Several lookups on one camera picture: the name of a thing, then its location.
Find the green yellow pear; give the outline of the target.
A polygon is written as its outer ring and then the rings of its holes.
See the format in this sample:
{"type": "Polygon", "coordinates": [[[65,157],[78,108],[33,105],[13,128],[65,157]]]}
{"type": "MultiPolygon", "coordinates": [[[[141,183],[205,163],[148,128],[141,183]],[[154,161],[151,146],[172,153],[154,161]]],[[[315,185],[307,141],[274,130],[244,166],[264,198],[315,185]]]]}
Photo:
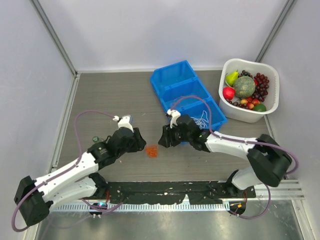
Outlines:
{"type": "Polygon", "coordinates": [[[225,82],[228,86],[233,87],[233,84],[238,78],[239,78],[238,71],[234,71],[225,77],[225,82]]]}

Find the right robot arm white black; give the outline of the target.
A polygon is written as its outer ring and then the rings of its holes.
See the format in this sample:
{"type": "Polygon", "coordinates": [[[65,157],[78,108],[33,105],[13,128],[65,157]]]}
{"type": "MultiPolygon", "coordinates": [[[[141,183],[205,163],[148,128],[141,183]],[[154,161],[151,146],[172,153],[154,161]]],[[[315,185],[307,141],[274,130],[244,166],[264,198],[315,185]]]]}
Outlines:
{"type": "Polygon", "coordinates": [[[225,182],[226,193],[233,198],[254,185],[277,187],[293,161],[267,134],[258,138],[225,135],[208,128],[201,129],[187,114],[173,117],[170,124],[162,127],[158,144],[169,148],[183,142],[197,151],[224,153],[248,160],[249,167],[235,170],[225,182]]]}

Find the green lime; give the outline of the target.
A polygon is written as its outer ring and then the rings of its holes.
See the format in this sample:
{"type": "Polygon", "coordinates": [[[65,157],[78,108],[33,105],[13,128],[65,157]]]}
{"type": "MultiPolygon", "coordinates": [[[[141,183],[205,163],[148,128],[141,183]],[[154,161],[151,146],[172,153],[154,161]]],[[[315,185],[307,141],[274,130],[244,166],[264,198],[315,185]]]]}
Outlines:
{"type": "Polygon", "coordinates": [[[264,104],[259,103],[259,104],[256,104],[252,110],[255,112],[266,112],[267,108],[264,104]]]}

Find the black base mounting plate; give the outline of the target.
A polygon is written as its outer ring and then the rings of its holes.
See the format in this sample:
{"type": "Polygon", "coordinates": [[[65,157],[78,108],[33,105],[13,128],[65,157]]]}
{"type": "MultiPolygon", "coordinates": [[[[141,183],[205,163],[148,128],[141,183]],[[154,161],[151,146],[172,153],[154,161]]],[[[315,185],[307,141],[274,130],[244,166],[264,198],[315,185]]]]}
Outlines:
{"type": "Polygon", "coordinates": [[[219,181],[140,181],[109,182],[107,194],[112,204],[174,205],[188,198],[191,205],[220,204],[223,199],[252,199],[253,186],[238,190],[219,181]]]}

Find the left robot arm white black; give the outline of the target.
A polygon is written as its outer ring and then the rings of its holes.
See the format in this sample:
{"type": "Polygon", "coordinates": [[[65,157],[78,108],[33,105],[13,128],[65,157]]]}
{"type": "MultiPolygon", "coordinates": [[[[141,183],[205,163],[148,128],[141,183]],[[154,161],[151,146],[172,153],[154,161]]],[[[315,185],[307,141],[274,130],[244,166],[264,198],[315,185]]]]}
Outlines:
{"type": "Polygon", "coordinates": [[[22,178],[14,196],[16,209],[11,224],[15,225],[17,213],[21,214],[26,227],[31,227],[65,203],[87,197],[102,199],[107,192],[107,183],[98,171],[123,154],[140,152],[145,146],[139,128],[121,127],[58,170],[36,179],[22,178]]]}

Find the clear glass bottle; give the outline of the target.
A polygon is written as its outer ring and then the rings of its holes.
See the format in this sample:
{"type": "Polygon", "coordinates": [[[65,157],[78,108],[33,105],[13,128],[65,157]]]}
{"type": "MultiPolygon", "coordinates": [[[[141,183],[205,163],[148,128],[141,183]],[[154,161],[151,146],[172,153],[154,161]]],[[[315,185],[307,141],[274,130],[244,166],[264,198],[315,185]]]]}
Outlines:
{"type": "Polygon", "coordinates": [[[102,139],[99,138],[98,136],[94,136],[94,137],[92,138],[92,141],[93,141],[94,143],[99,143],[99,142],[102,141],[102,139]]]}

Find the dark red grape bunch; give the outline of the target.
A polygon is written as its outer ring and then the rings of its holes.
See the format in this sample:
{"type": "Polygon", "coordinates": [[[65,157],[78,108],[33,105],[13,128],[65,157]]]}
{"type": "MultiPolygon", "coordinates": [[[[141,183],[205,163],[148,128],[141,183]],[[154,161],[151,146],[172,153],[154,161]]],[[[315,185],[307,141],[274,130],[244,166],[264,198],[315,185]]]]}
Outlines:
{"type": "Polygon", "coordinates": [[[254,77],[253,77],[253,81],[255,83],[255,90],[252,94],[252,98],[253,99],[257,99],[260,102],[264,102],[266,97],[268,96],[269,92],[269,83],[270,80],[268,79],[268,77],[264,74],[261,74],[260,72],[258,72],[254,77]]]}

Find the white fruit basket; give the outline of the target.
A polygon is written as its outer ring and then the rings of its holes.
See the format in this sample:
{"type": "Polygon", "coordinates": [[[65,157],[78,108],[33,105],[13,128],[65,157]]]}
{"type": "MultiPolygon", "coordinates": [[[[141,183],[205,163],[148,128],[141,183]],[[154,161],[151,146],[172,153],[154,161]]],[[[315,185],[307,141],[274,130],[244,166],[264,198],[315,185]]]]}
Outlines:
{"type": "Polygon", "coordinates": [[[280,78],[279,74],[275,68],[272,66],[260,63],[248,61],[240,58],[232,58],[225,62],[223,65],[219,87],[219,108],[222,113],[230,119],[246,122],[246,123],[255,123],[259,121],[263,116],[273,113],[279,105],[279,95],[280,95],[280,78]],[[223,88],[227,85],[225,84],[225,77],[228,74],[231,74],[234,71],[247,70],[250,73],[261,73],[268,77],[269,88],[267,89],[268,95],[264,100],[263,104],[266,106],[266,111],[258,112],[249,109],[240,108],[234,106],[227,102],[223,97],[223,88]]]}

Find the green melon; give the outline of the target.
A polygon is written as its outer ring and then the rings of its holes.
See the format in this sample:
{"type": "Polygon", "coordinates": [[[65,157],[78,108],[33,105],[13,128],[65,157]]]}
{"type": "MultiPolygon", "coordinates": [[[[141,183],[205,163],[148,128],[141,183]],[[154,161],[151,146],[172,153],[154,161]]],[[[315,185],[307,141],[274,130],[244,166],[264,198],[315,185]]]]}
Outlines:
{"type": "Polygon", "coordinates": [[[234,82],[233,88],[236,97],[245,99],[255,92],[256,84],[251,77],[241,76],[234,82]]]}

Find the red yellow cherries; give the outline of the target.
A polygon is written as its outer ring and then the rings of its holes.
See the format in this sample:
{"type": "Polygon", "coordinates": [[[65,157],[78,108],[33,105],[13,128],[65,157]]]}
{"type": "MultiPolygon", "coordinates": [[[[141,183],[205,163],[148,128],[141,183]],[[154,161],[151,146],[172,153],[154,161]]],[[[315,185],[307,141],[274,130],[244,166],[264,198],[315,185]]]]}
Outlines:
{"type": "Polygon", "coordinates": [[[245,98],[240,100],[239,107],[247,110],[253,110],[253,108],[261,102],[255,98],[245,98]]]}

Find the red apple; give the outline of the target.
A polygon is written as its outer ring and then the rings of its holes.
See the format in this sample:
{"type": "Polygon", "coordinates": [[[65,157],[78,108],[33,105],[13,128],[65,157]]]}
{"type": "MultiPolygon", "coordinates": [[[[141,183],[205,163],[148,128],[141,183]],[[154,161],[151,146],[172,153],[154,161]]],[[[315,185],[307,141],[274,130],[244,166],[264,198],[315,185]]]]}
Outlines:
{"type": "Polygon", "coordinates": [[[222,90],[222,95],[226,100],[232,100],[235,97],[236,91],[229,86],[226,86],[222,90]]]}

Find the blue three-compartment bin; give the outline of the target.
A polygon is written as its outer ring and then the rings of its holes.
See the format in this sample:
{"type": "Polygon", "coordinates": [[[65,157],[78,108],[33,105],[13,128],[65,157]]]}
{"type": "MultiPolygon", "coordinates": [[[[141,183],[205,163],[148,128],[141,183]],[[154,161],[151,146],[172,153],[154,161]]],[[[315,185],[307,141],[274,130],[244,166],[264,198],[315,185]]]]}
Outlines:
{"type": "Polygon", "coordinates": [[[181,115],[189,115],[202,130],[211,127],[213,131],[218,131],[228,121],[186,60],[156,69],[150,83],[165,113],[182,97],[197,96],[205,103],[188,98],[174,109],[181,115]]]}

